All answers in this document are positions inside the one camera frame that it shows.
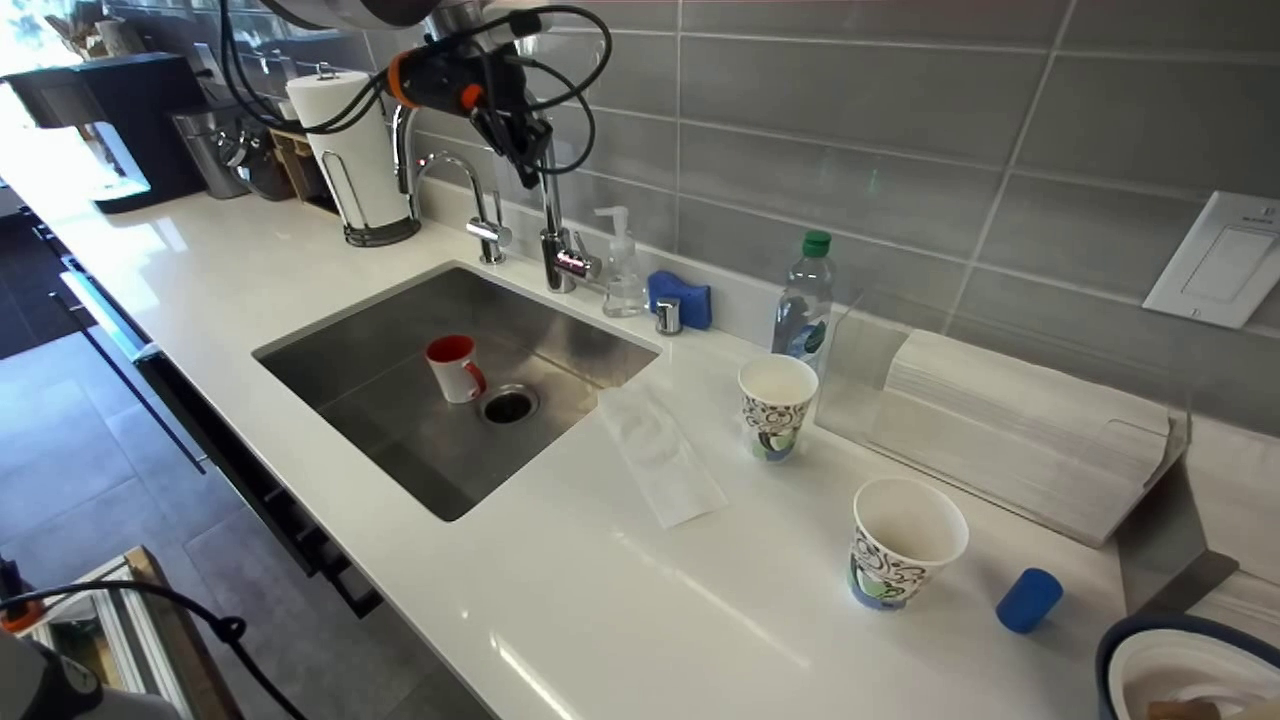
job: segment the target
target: stainless steel sink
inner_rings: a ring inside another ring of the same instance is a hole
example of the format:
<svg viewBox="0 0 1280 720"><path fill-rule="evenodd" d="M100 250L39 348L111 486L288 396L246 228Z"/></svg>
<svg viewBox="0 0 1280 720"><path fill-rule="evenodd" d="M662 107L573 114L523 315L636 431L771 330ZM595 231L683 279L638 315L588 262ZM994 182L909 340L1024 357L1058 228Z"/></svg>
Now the stainless steel sink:
<svg viewBox="0 0 1280 720"><path fill-rule="evenodd" d="M442 405L419 359L433 337L451 331L476 337L487 376L487 396L465 410ZM446 269L260 348L255 359L424 509L454 520L651 353Z"/></svg>

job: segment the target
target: gray tile backsplash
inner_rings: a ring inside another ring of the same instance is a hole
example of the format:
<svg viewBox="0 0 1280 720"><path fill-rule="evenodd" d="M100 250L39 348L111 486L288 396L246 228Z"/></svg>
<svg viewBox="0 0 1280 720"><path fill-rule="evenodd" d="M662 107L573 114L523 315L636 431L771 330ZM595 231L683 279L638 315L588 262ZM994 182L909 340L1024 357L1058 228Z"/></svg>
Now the gray tile backsplash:
<svg viewBox="0 0 1280 720"><path fill-rule="evenodd" d="M683 194L969 258L1001 171L683 125Z"/></svg>
<svg viewBox="0 0 1280 720"><path fill-rule="evenodd" d="M550 114L561 166L573 159L588 141L588 121L577 104ZM675 121L669 118L621 118L595 107L595 153L593 171L675 190Z"/></svg>
<svg viewBox="0 0 1280 720"><path fill-rule="evenodd" d="M683 42L678 114L843 145L1002 166L1041 52Z"/></svg>
<svg viewBox="0 0 1280 720"><path fill-rule="evenodd" d="M537 8L544 0L494 0L494 8ZM606 30L675 30L675 0L588 0L595 18L602 18Z"/></svg>
<svg viewBox="0 0 1280 720"><path fill-rule="evenodd" d="M796 262L803 226L750 218L740 207L678 201L678 253L744 275L778 279ZM867 308L901 325L941 330L957 300L965 264L909 250L830 236L838 304Z"/></svg>
<svg viewBox="0 0 1280 720"><path fill-rule="evenodd" d="M537 42L537 59L550 65L566 82L595 68L595 33L546 33ZM531 82L537 93L561 93L544 77ZM610 33L610 59L598 83L588 93L598 107L675 118L675 36L627 36Z"/></svg>
<svg viewBox="0 0 1280 720"><path fill-rule="evenodd" d="M1048 43L1065 0L683 0L683 33Z"/></svg>
<svg viewBox="0 0 1280 720"><path fill-rule="evenodd" d="M616 56L573 221L627 203L638 240L761 279L821 226L856 308L1280 431L1280 298L1245 331L1141 308L1211 190L1280 195L1274 0L577 3ZM556 30L537 56L585 77L595 36ZM573 104L550 125L581 149ZM539 203L466 121L415 138Z"/></svg>
<svg viewBox="0 0 1280 720"><path fill-rule="evenodd" d="M1013 175L978 262L1147 298L1196 213L1196 201Z"/></svg>
<svg viewBox="0 0 1280 720"><path fill-rule="evenodd" d="M1058 59L1024 169L1280 195L1280 65Z"/></svg>
<svg viewBox="0 0 1280 720"><path fill-rule="evenodd" d="M1274 0L1081 0L1069 49L1280 52Z"/></svg>
<svg viewBox="0 0 1280 720"><path fill-rule="evenodd" d="M1280 344L1134 304L1111 304L1001 272L977 272L957 337L1125 385L1253 427L1280 427Z"/></svg>

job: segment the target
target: paper towel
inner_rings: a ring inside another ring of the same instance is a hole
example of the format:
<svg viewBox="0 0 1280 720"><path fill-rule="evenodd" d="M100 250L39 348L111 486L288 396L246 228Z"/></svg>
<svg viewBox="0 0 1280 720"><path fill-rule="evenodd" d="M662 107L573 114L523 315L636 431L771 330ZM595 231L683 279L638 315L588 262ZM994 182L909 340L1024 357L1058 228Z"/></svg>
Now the paper towel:
<svg viewBox="0 0 1280 720"><path fill-rule="evenodd" d="M1105 543L1171 458L1171 414L910 331L886 365L873 445L1077 539Z"/></svg>
<svg viewBox="0 0 1280 720"><path fill-rule="evenodd" d="M297 77L282 83L300 125L325 125L369 83L369 74ZM391 127L379 107L335 138L308 138L325 184L346 228L386 228L406 221L406 201L397 190Z"/></svg>
<svg viewBox="0 0 1280 720"><path fill-rule="evenodd" d="M675 418L638 390L616 390L598 405L602 427L659 529L689 523L724 504L724 488L698 474Z"/></svg>

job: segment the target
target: blue object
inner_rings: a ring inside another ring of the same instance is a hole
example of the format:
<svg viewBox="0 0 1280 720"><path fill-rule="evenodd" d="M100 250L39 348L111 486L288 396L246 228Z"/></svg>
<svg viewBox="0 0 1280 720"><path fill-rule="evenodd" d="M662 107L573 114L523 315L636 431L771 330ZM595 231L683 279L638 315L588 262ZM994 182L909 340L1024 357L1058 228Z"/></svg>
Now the blue object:
<svg viewBox="0 0 1280 720"><path fill-rule="evenodd" d="M651 272L647 275L647 312L656 300L678 304L678 325L683 330L712 330L712 287L708 285L689 285L675 272Z"/></svg>
<svg viewBox="0 0 1280 720"><path fill-rule="evenodd" d="M1002 591L994 618L1008 633L1032 633L1055 604L1065 583L1045 570L1024 570L1024 575Z"/></svg>

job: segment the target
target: blue cap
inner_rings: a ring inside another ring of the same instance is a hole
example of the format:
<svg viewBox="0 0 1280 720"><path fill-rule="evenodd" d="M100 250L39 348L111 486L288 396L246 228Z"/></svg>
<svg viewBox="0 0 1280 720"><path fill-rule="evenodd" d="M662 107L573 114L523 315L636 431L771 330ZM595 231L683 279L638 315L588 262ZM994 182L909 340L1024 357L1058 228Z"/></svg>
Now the blue cap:
<svg viewBox="0 0 1280 720"><path fill-rule="evenodd" d="M994 618L1013 633L1032 633L1055 604L1065 602L1065 583L1045 570L1024 570L1024 575L1002 591Z"/></svg>

